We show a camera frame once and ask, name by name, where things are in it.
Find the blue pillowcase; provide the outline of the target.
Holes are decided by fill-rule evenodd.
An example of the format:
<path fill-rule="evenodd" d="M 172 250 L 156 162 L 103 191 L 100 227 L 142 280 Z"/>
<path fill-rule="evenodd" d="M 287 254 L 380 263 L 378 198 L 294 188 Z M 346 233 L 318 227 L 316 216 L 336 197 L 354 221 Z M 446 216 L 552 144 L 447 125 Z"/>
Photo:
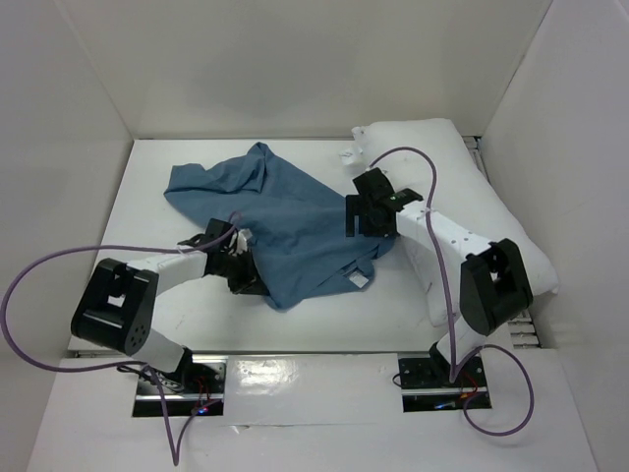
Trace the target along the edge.
<path fill-rule="evenodd" d="M 394 246 L 393 238 L 347 236 L 344 197 L 264 143 L 209 169 L 174 166 L 164 197 L 199 227 L 240 214 L 239 227 L 253 235 L 266 302 L 276 310 L 367 288 L 375 260 Z"/>

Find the white pillow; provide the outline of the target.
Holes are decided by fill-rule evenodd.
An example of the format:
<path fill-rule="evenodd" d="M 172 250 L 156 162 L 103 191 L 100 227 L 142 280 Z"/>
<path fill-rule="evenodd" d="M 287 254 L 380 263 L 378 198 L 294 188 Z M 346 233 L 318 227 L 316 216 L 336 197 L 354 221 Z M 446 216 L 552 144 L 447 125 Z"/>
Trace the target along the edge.
<path fill-rule="evenodd" d="M 559 279 L 549 258 L 528 237 L 483 173 L 478 169 L 452 121 L 376 122 L 352 129 L 353 152 L 369 164 L 392 148 L 411 147 L 426 153 L 435 164 L 437 185 L 433 207 L 476 235 L 498 242 L 508 238 L 520 250 L 534 296 L 557 293 Z M 378 165 L 395 190 L 409 188 L 428 199 L 431 171 L 425 160 L 409 151 L 395 152 Z M 430 323 L 446 324 L 443 287 L 433 249 L 410 238 L 401 243 L 426 292 Z"/>

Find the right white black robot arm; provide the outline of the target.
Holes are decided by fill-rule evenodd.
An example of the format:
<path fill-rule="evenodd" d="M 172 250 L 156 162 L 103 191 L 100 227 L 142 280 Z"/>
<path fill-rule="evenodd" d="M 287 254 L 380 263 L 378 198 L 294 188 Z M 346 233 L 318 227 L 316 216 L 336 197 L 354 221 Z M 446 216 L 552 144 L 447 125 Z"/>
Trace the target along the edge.
<path fill-rule="evenodd" d="M 519 247 L 477 235 L 434 209 L 432 197 L 411 189 L 396 191 L 384 173 L 370 169 L 353 179 L 357 190 L 346 201 L 346 235 L 393 234 L 436 257 L 448 333 L 430 350 L 429 374 L 440 385 L 453 384 L 463 365 L 489 335 L 533 302 Z"/>

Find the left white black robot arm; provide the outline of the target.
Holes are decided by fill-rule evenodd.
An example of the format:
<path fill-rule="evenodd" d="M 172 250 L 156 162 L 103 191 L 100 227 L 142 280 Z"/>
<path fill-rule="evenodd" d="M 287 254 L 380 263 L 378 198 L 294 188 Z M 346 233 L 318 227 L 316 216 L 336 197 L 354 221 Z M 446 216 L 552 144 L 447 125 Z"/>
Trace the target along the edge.
<path fill-rule="evenodd" d="M 207 275 L 224 278 L 236 295 L 269 294 L 249 248 L 251 232 L 211 219 L 205 231 L 173 254 L 123 263 L 100 261 L 71 321 L 73 336 L 149 365 L 173 392 L 211 381 L 216 372 L 194 361 L 191 349 L 151 327 L 159 295 Z"/>

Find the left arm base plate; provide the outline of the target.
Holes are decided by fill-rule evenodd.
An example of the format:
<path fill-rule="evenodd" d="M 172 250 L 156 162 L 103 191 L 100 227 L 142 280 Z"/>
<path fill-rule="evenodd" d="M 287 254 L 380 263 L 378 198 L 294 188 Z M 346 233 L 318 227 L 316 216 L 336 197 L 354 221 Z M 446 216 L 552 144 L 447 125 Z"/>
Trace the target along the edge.
<path fill-rule="evenodd" d="M 164 393 L 169 417 L 184 418 L 193 413 L 201 417 L 220 417 L 224 414 L 226 361 L 199 361 L 198 369 L 184 385 L 175 383 L 156 372 Z M 134 418 L 162 417 L 161 397 L 155 378 L 147 370 L 138 374 L 132 409 Z"/>

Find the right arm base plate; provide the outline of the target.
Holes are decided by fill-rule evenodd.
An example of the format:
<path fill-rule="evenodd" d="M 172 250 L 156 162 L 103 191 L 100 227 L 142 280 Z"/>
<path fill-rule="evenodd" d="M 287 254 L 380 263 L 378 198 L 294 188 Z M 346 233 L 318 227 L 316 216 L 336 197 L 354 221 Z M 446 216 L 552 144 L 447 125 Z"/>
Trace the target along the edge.
<path fill-rule="evenodd" d="M 469 409 L 492 408 L 480 356 L 468 362 L 454 383 L 428 355 L 402 356 L 392 382 L 401 390 L 404 413 L 462 410 L 466 401 Z"/>

